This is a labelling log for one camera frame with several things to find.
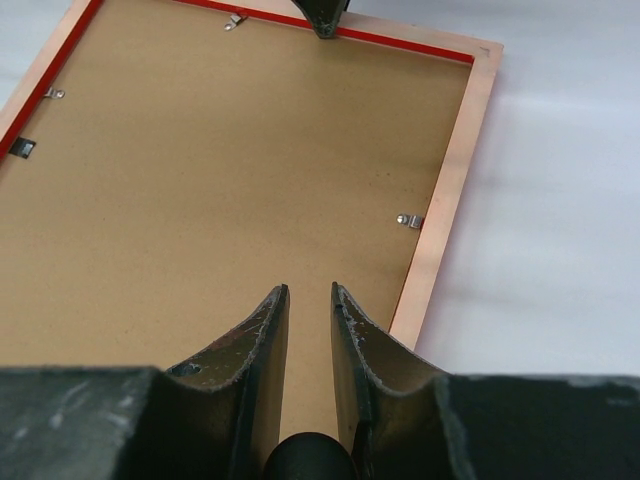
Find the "red picture frame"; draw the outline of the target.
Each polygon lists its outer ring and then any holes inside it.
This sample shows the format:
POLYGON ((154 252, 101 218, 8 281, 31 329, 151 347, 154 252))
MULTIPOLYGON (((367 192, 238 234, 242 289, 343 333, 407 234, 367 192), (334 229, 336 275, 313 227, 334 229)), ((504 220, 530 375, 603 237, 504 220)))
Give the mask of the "red picture frame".
POLYGON ((415 347, 502 53, 355 13, 321 40, 287 1, 72 2, 1 113, 37 143, 1 155, 2 364, 167 367, 285 284, 281 434, 336 435, 331 286, 415 347))

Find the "silver frame retaining clip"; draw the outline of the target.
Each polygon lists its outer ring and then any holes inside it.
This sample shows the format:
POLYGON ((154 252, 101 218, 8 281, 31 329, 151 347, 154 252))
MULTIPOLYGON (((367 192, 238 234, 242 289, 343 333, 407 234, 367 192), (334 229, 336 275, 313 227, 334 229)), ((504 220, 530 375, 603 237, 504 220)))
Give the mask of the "silver frame retaining clip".
POLYGON ((419 215, 399 214, 396 218, 398 224, 411 229, 420 230, 422 228, 424 218, 419 215))

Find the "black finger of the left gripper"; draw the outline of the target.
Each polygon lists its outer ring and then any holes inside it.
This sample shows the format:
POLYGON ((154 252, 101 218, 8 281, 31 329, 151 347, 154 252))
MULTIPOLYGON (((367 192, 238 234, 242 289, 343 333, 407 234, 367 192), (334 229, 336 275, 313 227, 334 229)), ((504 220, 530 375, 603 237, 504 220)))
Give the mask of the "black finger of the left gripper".
POLYGON ((309 21, 312 30, 323 40, 332 39, 347 11, 349 0, 293 0, 292 3, 309 21))

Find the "black frame hanger tab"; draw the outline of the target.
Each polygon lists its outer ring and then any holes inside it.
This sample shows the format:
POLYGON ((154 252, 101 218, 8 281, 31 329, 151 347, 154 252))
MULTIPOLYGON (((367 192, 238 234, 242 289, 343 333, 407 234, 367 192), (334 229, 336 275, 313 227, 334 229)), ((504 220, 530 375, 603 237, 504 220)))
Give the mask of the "black frame hanger tab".
POLYGON ((28 159, 37 143, 31 139, 18 137, 11 145, 9 153, 16 157, 28 159))

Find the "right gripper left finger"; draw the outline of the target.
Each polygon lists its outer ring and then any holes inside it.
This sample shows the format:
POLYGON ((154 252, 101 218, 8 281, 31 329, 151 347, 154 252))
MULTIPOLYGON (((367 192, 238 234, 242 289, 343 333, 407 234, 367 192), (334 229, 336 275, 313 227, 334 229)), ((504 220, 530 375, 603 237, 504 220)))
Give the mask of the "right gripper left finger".
POLYGON ((284 392, 289 289, 271 290, 240 324, 167 370, 179 385, 181 440, 203 479, 256 479, 276 447, 284 392))

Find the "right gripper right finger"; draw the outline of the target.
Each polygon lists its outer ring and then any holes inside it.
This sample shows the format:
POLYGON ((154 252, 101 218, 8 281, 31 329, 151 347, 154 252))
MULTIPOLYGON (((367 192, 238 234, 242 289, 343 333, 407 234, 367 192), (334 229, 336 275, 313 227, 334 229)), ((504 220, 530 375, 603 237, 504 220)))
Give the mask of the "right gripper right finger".
POLYGON ((446 479, 448 453, 432 380, 442 371, 331 288, 331 348, 339 442, 362 479, 446 479))

